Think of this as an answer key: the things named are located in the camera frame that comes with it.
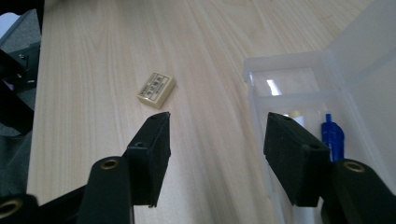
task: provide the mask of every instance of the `wooden surface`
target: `wooden surface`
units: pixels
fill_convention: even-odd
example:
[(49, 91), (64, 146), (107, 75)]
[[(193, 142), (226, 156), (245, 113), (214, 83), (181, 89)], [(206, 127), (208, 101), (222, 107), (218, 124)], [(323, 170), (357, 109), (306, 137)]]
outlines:
[[(243, 61), (324, 49), (369, 2), (47, 0), (28, 193), (45, 203), (85, 185), (170, 111), (158, 207), (136, 207), (136, 223), (274, 223)], [(177, 81), (160, 111), (135, 97), (153, 72)]]

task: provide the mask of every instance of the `wooden table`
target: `wooden table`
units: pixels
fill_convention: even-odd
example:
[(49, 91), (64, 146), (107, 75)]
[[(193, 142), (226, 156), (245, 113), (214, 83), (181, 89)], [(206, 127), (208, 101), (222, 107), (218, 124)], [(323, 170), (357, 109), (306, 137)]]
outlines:
[[(136, 223), (274, 223), (244, 59), (324, 49), (369, 2), (47, 0), (28, 193), (46, 203), (85, 185), (170, 111), (158, 207), (136, 207)], [(153, 72), (177, 80), (161, 110), (135, 97)]]

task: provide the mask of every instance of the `blue marker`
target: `blue marker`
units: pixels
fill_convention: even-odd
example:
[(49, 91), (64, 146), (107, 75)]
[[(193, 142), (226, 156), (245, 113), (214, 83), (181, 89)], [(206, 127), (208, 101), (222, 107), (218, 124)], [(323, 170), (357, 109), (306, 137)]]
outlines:
[(332, 122), (332, 115), (326, 114), (326, 122), (321, 124), (322, 142), (330, 149), (331, 161), (344, 158), (344, 132), (336, 123)]

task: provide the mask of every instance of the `clear plastic container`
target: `clear plastic container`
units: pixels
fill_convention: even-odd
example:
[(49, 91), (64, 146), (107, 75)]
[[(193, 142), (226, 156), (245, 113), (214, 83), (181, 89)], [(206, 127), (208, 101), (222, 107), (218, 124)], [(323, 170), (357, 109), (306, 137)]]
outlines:
[[(245, 60), (262, 153), (268, 112), (298, 110), (320, 139), (327, 112), (346, 135), (346, 158), (371, 166), (396, 192), (396, 1), (377, 0), (323, 51)], [(278, 223), (321, 223), (318, 208), (292, 207), (264, 156)]]

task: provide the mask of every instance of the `blue object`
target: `blue object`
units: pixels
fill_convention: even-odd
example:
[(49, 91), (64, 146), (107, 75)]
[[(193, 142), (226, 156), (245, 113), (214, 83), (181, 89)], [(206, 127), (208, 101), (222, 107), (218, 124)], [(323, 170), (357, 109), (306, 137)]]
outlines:
[(330, 149), (331, 161), (344, 158), (344, 132), (336, 123), (332, 122), (332, 115), (326, 114), (326, 122), (321, 124), (322, 142)]

